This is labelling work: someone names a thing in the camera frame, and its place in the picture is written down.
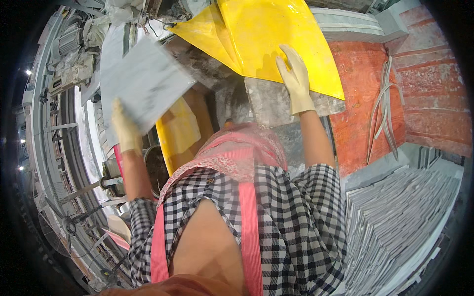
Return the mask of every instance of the gloved hand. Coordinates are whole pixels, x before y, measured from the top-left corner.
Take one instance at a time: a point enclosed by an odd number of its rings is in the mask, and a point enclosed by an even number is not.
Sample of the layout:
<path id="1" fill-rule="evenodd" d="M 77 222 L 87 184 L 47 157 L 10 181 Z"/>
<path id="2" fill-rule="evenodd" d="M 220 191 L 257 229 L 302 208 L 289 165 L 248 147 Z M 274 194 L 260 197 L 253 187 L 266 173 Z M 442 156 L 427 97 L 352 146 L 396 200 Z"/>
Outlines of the gloved hand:
<path id="1" fill-rule="evenodd" d="M 313 100 L 310 97 L 308 69 L 306 69 L 303 59 L 289 45 L 280 45 L 280 49 L 285 53 L 288 58 L 288 64 L 292 68 L 288 71 L 283 59 L 280 56 L 276 57 L 276 66 L 290 93 L 290 114 L 295 115 L 308 110 L 316 111 Z"/>
<path id="2" fill-rule="evenodd" d="M 142 157 L 143 141 L 137 125 L 123 114 L 123 107 L 119 98 L 112 102 L 112 124 L 120 143 L 120 153 L 135 150 Z"/>

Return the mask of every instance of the pink apron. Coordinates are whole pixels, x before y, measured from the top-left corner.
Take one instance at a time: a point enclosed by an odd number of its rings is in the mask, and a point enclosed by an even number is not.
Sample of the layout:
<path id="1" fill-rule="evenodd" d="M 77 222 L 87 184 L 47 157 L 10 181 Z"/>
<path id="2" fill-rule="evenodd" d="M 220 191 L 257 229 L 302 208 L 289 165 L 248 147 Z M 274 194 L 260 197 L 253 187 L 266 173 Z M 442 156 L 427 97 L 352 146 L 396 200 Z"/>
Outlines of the pink apron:
<path id="1" fill-rule="evenodd" d="M 255 199 L 255 163 L 279 166 L 287 170 L 283 148 L 270 130 L 256 124 L 231 126 L 215 133 L 198 151 L 193 161 L 180 167 L 163 187 L 157 205 L 155 230 L 151 246 L 151 280 L 157 283 L 169 278 L 164 240 L 163 201 L 172 185 L 195 168 L 211 168 L 239 182 L 242 213 L 242 263 L 246 287 L 251 296 L 263 295 L 262 264 L 258 238 Z"/>

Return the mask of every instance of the fan grille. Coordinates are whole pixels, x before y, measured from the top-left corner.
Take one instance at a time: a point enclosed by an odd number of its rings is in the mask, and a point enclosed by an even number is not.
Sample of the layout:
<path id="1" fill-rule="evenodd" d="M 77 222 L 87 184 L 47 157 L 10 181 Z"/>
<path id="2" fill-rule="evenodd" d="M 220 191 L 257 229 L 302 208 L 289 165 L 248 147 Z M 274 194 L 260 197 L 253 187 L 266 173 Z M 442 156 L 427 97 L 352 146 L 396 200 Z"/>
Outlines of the fan grille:
<path id="1" fill-rule="evenodd" d="M 44 190 L 37 206 L 41 229 L 51 246 L 64 256 L 78 258 L 89 253 L 96 238 L 88 232 L 95 228 L 93 216 L 75 219 L 92 205 L 84 196 L 69 199 L 75 191 L 72 186 L 54 183 Z"/>
<path id="2" fill-rule="evenodd" d="M 87 270 L 92 293 L 108 288 L 131 289 L 128 255 L 115 250 L 97 254 Z"/>

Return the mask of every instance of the woman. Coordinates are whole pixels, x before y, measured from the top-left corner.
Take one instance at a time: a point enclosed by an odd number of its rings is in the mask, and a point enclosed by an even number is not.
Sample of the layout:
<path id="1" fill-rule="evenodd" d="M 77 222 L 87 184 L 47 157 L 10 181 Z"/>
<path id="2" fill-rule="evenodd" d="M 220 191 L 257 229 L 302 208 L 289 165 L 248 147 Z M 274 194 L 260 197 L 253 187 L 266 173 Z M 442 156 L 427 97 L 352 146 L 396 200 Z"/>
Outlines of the woman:
<path id="1" fill-rule="evenodd" d="M 292 68 L 277 58 L 290 113 L 300 117 L 306 163 L 293 180 L 271 131 L 255 124 L 231 126 L 170 177 L 157 204 L 141 136 L 114 102 L 112 122 L 131 209 L 132 281 L 159 282 L 140 291 L 328 295 L 343 279 L 345 202 L 333 152 L 309 96 L 303 60 L 289 46 L 280 48 Z"/>

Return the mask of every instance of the black and white checkered shirt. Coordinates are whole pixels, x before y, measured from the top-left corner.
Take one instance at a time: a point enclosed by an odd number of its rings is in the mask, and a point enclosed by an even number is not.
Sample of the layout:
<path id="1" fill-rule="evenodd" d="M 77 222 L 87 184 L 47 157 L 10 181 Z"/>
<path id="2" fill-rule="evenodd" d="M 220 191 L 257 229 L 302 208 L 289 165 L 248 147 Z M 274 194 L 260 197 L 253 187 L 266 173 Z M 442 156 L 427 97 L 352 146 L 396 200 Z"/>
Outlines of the black and white checkered shirt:
<path id="1" fill-rule="evenodd" d="M 344 277 L 346 200 L 328 165 L 307 168 L 293 180 L 279 167 L 255 167 L 264 295 L 328 295 Z M 164 202 L 166 257 L 173 258 L 184 226 L 209 199 L 240 246 L 238 182 L 212 169 L 196 169 L 176 182 Z M 130 203 L 129 251 L 135 286 L 151 282 L 150 255 L 156 204 Z"/>

